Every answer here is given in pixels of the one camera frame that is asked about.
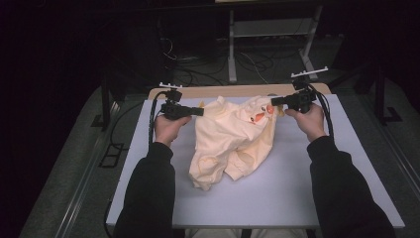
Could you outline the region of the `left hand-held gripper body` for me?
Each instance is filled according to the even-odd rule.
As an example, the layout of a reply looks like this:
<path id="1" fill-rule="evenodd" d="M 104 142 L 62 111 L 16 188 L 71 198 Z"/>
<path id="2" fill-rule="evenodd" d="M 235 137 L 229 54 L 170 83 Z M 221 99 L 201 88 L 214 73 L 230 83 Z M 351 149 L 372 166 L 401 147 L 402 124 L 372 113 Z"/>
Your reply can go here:
<path id="1" fill-rule="evenodd" d="M 159 86 L 167 88 L 167 91 L 163 93 L 166 100 L 160 110 L 166 119 L 177 120 L 191 115 L 191 109 L 189 107 L 179 104 L 182 96 L 182 93 L 179 91 L 179 86 L 171 85 L 170 83 L 164 84 L 162 82 Z"/>

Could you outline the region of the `black metal stand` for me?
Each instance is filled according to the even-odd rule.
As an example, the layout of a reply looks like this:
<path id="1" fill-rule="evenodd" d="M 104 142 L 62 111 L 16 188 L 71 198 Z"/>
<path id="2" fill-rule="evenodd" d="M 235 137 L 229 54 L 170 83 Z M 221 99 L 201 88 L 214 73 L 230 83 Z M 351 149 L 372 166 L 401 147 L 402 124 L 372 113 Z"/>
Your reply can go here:
<path id="1" fill-rule="evenodd" d="M 111 110 L 114 102 L 123 101 L 125 97 L 124 87 L 109 73 L 100 74 L 101 84 L 101 113 L 97 114 L 91 126 L 105 131 L 111 122 Z"/>
<path id="2" fill-rule="evenodd" d="M 401 122 L 402 118 L 393 107 L 385 106 L 385 77 L 379 64 L 369 63 L 364 66 L 355 90 L 357 94 L 368 94 L 373 88 L 373 114 L 381 125 L 388 122 Z"/>

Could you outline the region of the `cream garment with orange print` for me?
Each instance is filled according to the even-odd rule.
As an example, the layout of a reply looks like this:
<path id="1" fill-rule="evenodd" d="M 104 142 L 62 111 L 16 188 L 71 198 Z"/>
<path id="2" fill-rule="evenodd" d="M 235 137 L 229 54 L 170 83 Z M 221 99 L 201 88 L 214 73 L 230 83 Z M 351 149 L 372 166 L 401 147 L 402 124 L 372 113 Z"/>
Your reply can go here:
<path id="1" fill-rule="evenodd" d="M 273 147 L 283 107 L 265 96 L 241 104 L 220 96 L 203 109 L 195 120 L 195 154 L 189 168 L 193 184 L 208 190 L 222 175 L 237 180 L 252 174 Z"/>

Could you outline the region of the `person's left hand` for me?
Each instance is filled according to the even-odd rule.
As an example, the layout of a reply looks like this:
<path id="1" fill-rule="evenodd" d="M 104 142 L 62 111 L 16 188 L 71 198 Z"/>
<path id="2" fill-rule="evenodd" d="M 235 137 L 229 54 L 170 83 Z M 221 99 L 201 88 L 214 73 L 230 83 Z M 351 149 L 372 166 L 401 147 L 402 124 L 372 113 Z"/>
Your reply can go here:
<path id="1" fill-rule="evenodd" d="M 191 119 L 191 116 L 182 117 L 177 120 L 169 120 L 163 115 L 158 116 L 155 123 L 156 142 L 169 147 L 177 138 L 180 128 L 186 125 Z"/>

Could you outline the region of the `white metal desk frame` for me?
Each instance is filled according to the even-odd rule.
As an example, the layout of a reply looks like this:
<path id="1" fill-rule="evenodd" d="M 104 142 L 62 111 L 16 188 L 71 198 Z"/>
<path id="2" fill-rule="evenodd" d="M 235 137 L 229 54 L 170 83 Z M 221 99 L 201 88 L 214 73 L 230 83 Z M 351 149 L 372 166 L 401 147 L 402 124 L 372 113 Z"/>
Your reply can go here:
<path id="1" fill-rule="evenodd" d="M 229 12 L 229 54 L 227 57 L 229 82 L 236 83 L 238 81 L 235 59 L 236 39 L 283 36 L 304 36 L 306 38 L 305 45 L 298 51 L 298 54 L 304 67 L 303 73 L 307 75 L 310 80 L 317 80 L 320 70 L 314 69 L 309 53 L 312 48 L 322 10 L 323 6 L 318 5 L 314 8 L 311 17 L 282 17 L 279 19 L 262 20 L 238 20 L 236 18 L 237 11 L 231 10 Z"/>

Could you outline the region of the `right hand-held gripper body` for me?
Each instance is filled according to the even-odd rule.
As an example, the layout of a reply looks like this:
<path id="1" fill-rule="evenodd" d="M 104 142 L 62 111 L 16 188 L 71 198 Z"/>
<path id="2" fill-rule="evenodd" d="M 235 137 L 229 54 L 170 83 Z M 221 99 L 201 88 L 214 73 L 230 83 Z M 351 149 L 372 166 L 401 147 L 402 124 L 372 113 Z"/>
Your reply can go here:
<path id="1" fill-rule="evenodd" d="M 293 73 L 290 77 L 292 78 L 292 85 L 296 92 L 292 94 L 293 103 L 291 108 L 301 113 L 306 113 L 310 109 L 310 105 L 313 101 L 318 100 L 325 112 L 329 111 L 328 100 L 325 95 L 319 92 L 313 85 L 306 82 L 304 79 L 305 75 L 312 73 L 328 71 L 329 69 L 324 66 L 321 69 L 314 69 L 311 71 L 303 70 L 299 73 Z"/>

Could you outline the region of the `aluminium floor rail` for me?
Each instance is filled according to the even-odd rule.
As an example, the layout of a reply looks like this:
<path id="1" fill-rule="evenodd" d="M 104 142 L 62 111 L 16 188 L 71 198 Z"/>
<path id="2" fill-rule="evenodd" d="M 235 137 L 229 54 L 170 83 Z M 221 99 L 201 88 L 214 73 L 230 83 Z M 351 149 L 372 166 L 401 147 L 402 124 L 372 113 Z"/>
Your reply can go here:
<path id="1" fill-rule="evenodd" d="M 383 140 L 394 156 L 396 163 L 408 182 L 410 188 L 420 200 L 420 175 L 414 170 L 412 164 L 409 162 L 408 157 L 403 152 L 397 140 L 391 135 L 387 127 L 387 122 L 391 122 L 391 119 L 380 119 L 375 115 L 373 105 L 368 101 L 366 96 L 360 96 L 359 100 L 361 105 L 367 112 L 370 120 L 375 125 Z"/>
<path id="2" fill-rule="evenodd" d="M 66 189 L 67 203 L 53 238 L 68 238 L 89 190 L 92 175 L 107 144 L 104 119 L 119 112 L 112 102 L 87 102 L 82 108 L 58 158 L 59 183 Z"/>

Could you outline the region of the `person's right hand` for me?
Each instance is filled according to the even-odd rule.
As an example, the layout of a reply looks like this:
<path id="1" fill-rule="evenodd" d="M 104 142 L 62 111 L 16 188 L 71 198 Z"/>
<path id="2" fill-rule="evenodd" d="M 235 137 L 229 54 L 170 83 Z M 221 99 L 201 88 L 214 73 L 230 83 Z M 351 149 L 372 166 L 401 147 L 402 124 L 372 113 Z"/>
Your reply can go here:
<path id="1" fill-rule="evenodd" d="M 285 114 L 291 116 L 297 123 L 299 129 L 307 136 L 309 142 L 326 136 L 324 129 L 323 109 L 317 104 L 311 104 L 306 113 L 293 109 L 286 109 Z"/>

